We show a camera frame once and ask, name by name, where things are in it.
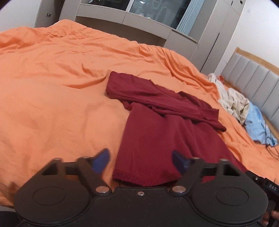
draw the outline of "wooden bed frame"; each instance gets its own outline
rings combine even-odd
[[[276,67],[275,65],[267,62],[264,59],[261,59],[260,57],[253,55],[251,53],[248,53],[242,49],[240,49],[239,47],[237,47],[234,51],[235,53],[238,53],[244,57],[247,57],[248,59],[251,59],[255,62],[257,62],[258,64],[266,67],[267,69],[269,69],[270,71],[274,72],[275,74],[279,75],[279,68]],[[233,88],[235,90],[237,90],[237,88],[235,88],[234,86],[232,86],[230,83],[228,83],[227,81],[224,81],[224,84],[229,87],[229,88]],[[274,134],[274,136],[279,140],[279,132],[276,130],[276,128],[272,125],[272,123],[263,115],[268,127],[270,128],[271,132]]]

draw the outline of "round button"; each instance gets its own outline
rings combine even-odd
[[[221,188],[216,193],[219,202],[229,206],[239,206],[248,200],[248,194],[239,188]]]
[[[37,190],[33,199],[41,205],[54,205],[63,201],[66,197],[66,192],[58,187],[44,187]]]

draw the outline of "upholstered headboard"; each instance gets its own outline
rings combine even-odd
[[[279,68],[237,48],[221,74],[230,87],[260,108],[278,134]]]

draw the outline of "blue pillowcase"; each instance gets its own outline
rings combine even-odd
[[[249,112],[244,123],[245,129],[252,140],[261,144],[276,146],[278,141],[271,133],[269,127],[257,106],[250,102]]]

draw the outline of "hand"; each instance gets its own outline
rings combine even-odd
[[[277,219],[279,221],[279,212],[277,211],[271,211],[271,216],[274,218],[274,219]],[[267,212],[265,212],[264,216],[263,216],[263,219],[261,221],[262,225],[264,226],[267,226],[268,225],[268,220],[269,220],[269,215]]]

